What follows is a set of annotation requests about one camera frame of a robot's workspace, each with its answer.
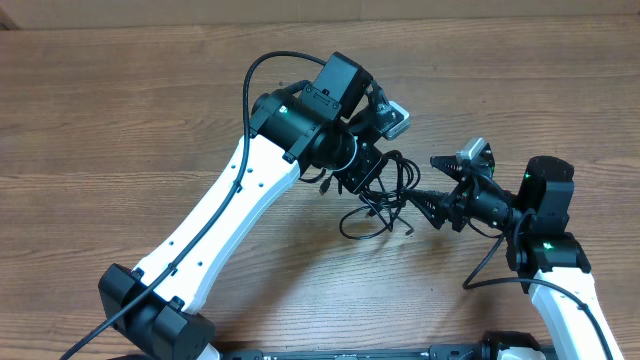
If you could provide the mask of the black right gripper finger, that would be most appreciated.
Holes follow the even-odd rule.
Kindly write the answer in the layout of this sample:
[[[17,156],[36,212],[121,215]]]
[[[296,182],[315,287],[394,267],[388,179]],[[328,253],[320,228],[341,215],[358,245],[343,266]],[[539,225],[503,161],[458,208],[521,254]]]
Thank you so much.
[[[448,220],[448,210],[445,200],[449,197],[446,192],[436,190],[405,189],[402,195],[413,204],[437,230],[440,230]]]
[[[460,160],[456,155],[432,156],[430,165],[458,183],[467,181],[471,176],[470,161]]]

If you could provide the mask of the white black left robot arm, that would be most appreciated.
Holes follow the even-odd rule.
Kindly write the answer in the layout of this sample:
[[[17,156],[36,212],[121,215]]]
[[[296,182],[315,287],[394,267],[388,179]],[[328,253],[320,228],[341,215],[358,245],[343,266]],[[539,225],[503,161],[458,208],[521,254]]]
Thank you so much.
[[[315,167],[358,193],[384,165],[379,139],[409,126],[372,75],[341,53],[302,80],[243,105],[244,133],[229,163],[179,227],[135,267],[99,282],[113,328],[153,359],[215,359],[201,314],[224,264],[261,215]]]

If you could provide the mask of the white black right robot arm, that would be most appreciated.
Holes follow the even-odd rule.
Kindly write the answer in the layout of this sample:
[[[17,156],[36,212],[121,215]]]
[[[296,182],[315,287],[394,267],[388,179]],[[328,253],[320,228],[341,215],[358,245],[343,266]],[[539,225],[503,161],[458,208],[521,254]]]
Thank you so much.
[[[407,190],[405,196],[435,227],[461,231],[478,220],[499,230],[513,271],[542,317],[560,359],[620,359],[623,354],[596,294],[592,267],[567,231],[574,168],[552,156],[529,160],[517,194],[494,180],[489,150],[434,156],[432,167],[456,181],[450,192]]]

